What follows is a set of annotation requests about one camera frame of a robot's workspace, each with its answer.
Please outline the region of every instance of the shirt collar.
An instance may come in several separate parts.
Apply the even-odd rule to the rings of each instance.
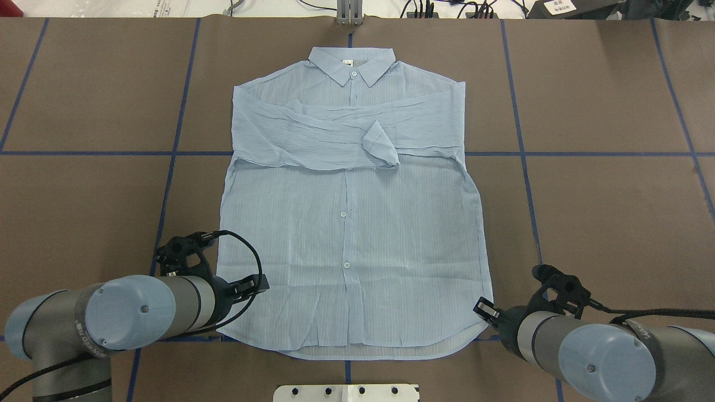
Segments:
[[[350,80],[350,73],[353,70],[353,67],[342,61],[367,60],[363,65],[357,67],[357,70],[365,83],[371,87],[395,63],[395,52],[392,49],[370,47],[314,47],[308,60],[341,87],[344,87]]]

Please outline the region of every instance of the white bracket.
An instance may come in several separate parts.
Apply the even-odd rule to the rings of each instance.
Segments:
[[[419,402],[414,384],[280,386],[273,402]]]
[[[363,24],[363,0],[337,0],[338,25]]]

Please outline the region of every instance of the white floor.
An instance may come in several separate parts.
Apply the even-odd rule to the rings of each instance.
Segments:
[[[335,7],[336,0],[306,0],[316,6]],[[221,14],[230,5],[230,0],[14,0],[26,16],[90,16],[90,17],[127,17],[154,16],[156,10],[164,10],[163,16],[206,16]],[[534,0],[525,0],[531,8]],[[382,18],[398,18],[405,5],[405,0],[363,0],[363,13]],[[440,18],[455,18],[461,5],[451,6],[448,2],[438,1],[435,12]],[[522,19],[523,13],[512,0],[497,0],[493,8],[499,18]],[[469,6],[465,11],[472,11]],[[703,20],[715,21],[712,7],[697,5],[697,0],[688,8],[691,14]],[[298,0],[245,0],[234,10],[234,16],[334,16],[334,11],[314,9]]]

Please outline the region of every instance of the white label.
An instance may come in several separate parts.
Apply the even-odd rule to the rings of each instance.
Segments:
[[[551,13],[551,15],[563,14],[576,10],[576,6],[571,3],[571,0],[544,1],[543,5],[546,6],[546,9]]]

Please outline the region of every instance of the striped shirt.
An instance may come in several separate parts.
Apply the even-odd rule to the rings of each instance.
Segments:
[[[256,247],[271,288],[221,332],[298,358],[410,360],[484,330],[464,96],[463,82],[370,48],[314,48],[235,87],[221,228]],[[220,243],[218,275],[254,271],[241,244]]]

